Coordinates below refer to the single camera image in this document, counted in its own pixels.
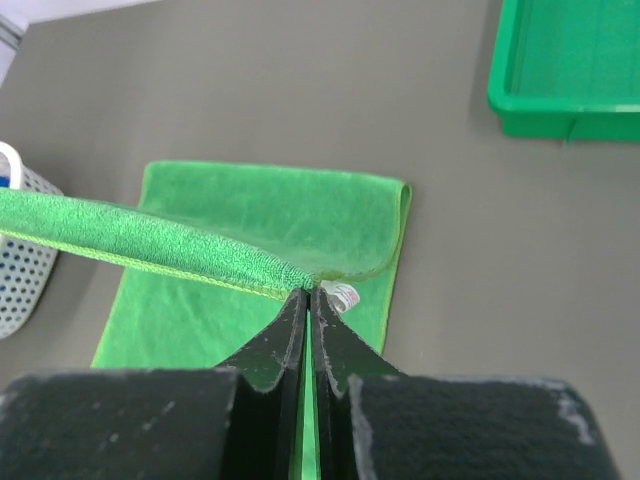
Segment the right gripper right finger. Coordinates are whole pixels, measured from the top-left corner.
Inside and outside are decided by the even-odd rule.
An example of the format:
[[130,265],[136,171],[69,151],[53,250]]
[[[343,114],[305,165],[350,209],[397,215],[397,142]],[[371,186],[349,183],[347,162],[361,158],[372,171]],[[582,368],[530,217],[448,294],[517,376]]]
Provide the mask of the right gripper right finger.
[[616,479],[589,405],[543,377],[410,376],[310,296],[324,479]]

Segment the green towel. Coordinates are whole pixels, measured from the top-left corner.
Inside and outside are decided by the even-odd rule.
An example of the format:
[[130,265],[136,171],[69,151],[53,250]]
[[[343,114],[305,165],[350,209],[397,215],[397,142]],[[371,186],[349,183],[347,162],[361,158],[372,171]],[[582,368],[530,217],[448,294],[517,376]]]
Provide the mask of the green towel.
[[216,366],[304,290],[302,477],[319,458],[311,293],[379,354],[410,201],[375,175],[161,161],[135,208],[5,189],[1,230],[124,267],[92,369]]

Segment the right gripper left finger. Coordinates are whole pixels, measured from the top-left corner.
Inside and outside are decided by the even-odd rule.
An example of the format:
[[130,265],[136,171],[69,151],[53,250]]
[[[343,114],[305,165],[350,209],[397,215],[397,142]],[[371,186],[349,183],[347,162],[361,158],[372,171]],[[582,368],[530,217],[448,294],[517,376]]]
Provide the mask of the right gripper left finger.
[[1,395],[5,479],[297,479],[306,293],[216,366],[30,374]]

